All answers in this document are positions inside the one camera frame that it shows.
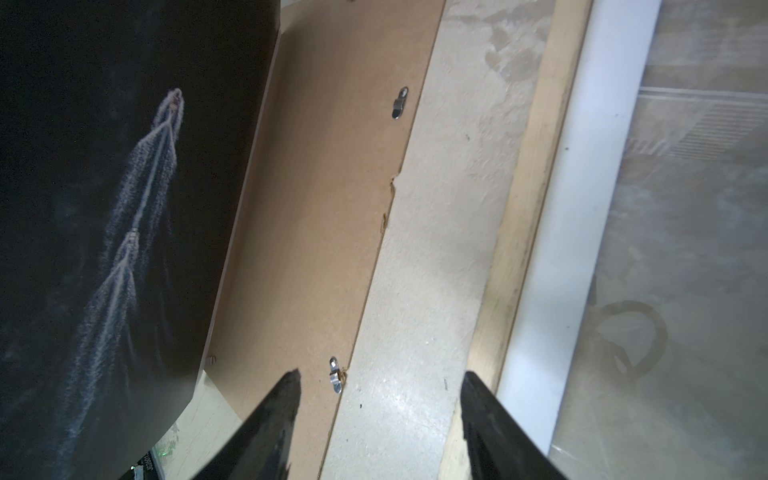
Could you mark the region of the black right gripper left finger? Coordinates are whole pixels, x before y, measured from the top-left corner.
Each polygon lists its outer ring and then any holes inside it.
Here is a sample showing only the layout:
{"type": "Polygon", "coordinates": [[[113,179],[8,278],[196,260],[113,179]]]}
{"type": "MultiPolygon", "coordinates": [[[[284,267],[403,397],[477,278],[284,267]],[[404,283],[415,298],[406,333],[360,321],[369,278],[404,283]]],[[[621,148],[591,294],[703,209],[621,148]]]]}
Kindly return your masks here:
{"type": "Polygon", "coordinates": [[[301,399],[301,375],[285,373],[197,479],[288,477],[288,457],[301,399]]]}

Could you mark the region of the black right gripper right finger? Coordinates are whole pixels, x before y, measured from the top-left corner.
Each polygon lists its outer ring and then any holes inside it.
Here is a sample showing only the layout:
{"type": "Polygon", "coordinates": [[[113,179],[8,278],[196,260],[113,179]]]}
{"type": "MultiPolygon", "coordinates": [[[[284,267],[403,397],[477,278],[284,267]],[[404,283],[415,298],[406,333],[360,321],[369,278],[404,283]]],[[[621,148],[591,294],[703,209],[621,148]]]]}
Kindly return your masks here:
{"type": "Polygon", "coordinates": [[[460,405],[473,479],[565,480],[473,371],[464,375],[460,405]]]}

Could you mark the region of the dark photo print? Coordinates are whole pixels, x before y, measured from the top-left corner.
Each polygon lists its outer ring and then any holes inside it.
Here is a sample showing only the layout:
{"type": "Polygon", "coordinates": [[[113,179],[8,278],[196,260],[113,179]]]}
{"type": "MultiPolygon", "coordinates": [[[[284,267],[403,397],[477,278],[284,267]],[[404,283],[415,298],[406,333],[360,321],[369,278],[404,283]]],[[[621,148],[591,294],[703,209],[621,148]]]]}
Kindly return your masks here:
{"type": "Polygon", "coordinates": [[[276,1],[1,5],[1,475],[116,479],[190,402],[276,1]]]}

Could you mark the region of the white photo mat board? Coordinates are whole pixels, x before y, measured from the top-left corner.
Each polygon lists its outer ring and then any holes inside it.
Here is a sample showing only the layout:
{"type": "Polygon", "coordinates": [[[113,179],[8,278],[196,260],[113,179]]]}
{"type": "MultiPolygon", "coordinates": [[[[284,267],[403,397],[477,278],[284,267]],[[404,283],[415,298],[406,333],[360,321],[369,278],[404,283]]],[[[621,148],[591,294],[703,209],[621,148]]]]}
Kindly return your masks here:
{"type": "Polygon", "coordinates": [[[597,1],[497,397],[538,450],[551,442],[592,283],[640,83],[657,1],[597,1]]]}

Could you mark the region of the light wooden picture frame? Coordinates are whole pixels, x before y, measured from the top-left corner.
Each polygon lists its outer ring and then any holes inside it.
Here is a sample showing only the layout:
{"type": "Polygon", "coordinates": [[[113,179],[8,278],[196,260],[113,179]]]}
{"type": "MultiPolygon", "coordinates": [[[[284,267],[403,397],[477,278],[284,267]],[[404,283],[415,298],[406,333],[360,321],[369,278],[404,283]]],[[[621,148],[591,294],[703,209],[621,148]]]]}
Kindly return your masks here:
{"type": "Polygon", "coordinates": [[[554,6],[466,364],[491,393],[499,387],[592,6],[554,6]]]}

